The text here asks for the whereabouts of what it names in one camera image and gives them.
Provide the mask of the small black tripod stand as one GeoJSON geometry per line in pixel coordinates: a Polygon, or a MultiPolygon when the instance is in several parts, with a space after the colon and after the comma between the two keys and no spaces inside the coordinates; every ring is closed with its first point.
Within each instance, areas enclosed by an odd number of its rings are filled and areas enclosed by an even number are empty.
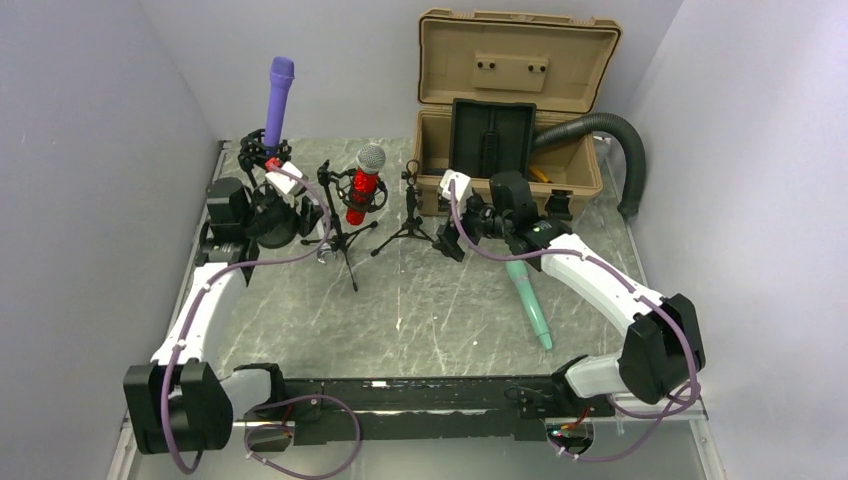
{"type": "Polygon", "coordinates": [[[420,170],[421,165],[417,159],[411,159],[406,163],[405,170],[401,173],[401,179],[406,183],[406,218],[395,233],[390,235],[377,248],[370,252],[372,257],[379,255],[394,240],[415,239],[427,241],[430,244],[435,242],[435,240],[423,230],[423,218],[418,214],[418,210],[422,205],[422,202],[419,199],[421,191],[417,188],[418,173],[420,170]]]}

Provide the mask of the black shock mount tripod stand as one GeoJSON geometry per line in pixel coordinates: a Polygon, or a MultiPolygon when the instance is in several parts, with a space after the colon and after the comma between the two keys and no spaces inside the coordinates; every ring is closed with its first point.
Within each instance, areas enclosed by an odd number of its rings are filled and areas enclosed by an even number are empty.
{"type": "MultiPolygon", "coordinates": [[[[354,292],[359,290],[358,283],[353,274],[353,267],[348,258],[348,251],[354,240],[363,232],[374,229],[378,226],[378,222],[376,220],[371,221],[369,224],[364,225],[363,222],[361,225],[354,226],[355,230],[351,230],[345,232],[342,226],[342,217],[339,214],[338,210],[335,207],[334,201],[338,199],[346,208],[346,212],[349,206],[348,195],[351,189],[354,173],[357,166],[355,168],[350,168],[348,170],[342,172],[336,172],[330,169],[330,161],[326,160],[317,170],[317,180],[319,185],[323,188],[325,198],[328,201],[328,206],[330,210],[330,227],[329,233],[330,237],[328,242],[332,246],[333,251],[335,252],[335,256],[338,252],[340,252],[345,260],[345,265],[348,269],[352,288],[354,292]]],[[[377,183],[377,190],[373,197],[373,202],[368,209],[366,216],[368,214],[377,212],[384,208],[385,204],[388,200],[388,190],[385,182],[380,177],[379,172],[379,180],[377,183]]]]}

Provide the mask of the teal microphone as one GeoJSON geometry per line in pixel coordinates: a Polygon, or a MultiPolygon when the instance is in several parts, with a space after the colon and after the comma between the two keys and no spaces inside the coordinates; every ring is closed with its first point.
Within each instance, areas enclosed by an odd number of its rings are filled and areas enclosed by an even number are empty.
{"type": "Polygon", "coordinates": [[[505,268],[516,288],[536,338],[544,350],[550,351],[553,348],[553,340],[543,310],[530,281],[525,263],[520,260],[508,261],[505,263],[505,268]]]}

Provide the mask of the red glitter microphone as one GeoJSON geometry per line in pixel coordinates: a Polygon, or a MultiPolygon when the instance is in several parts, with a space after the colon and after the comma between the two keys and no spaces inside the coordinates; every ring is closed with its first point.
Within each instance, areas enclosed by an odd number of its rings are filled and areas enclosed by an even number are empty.
{"type": "Polygon", "coordinates": [[[358,151],[357,168],[349,191],[349,206],[345,215],[348,224],[358,226],[364,221],[377,190],[379,172],[385,162],[385,152],[378,144],[368,143],[358,151]]]}

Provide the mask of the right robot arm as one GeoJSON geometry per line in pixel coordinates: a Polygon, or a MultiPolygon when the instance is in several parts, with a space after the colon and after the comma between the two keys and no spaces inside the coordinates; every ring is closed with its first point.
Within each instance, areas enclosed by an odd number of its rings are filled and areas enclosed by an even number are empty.
{"type": "Polygon", "coordinates": [[[469,176],[447,170],[437,188],[450,217],[438,231],[437,250],[464,258],[461,241],[499,262],[523,261],[576,292],[623,338],[620,350],[584,356],[559,371],[551,388],[557,411],[574,415],[590,398],[629,393],[678,413],[700,396],[698,372],[706,359],[697,313],[682,294],[664,295],[625,275],[594,252],[563,221],[543,215],[528,181],[516,171],[489,180],[485,201],[469,176]]]}

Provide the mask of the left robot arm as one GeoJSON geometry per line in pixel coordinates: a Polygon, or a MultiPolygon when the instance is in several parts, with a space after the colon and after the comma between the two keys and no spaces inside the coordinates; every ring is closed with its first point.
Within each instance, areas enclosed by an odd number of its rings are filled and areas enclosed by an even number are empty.
{"type": "Polygon", "coordinates": [[[123,391],[138,450],[169,454],[181,469],[186,453],[223,449],[233,423],[256,413],[279,417],[287,406],[279,366],[249,364],[220,379],[213,356],[235,305],[262,265],[259,240],[274,233],[282,246],[325,230],[329,208],[299,174],[267,173],[248,188],[224,177],[206,192],[192,284],[170,332],[151,359],[128,368],[123,391]]]}

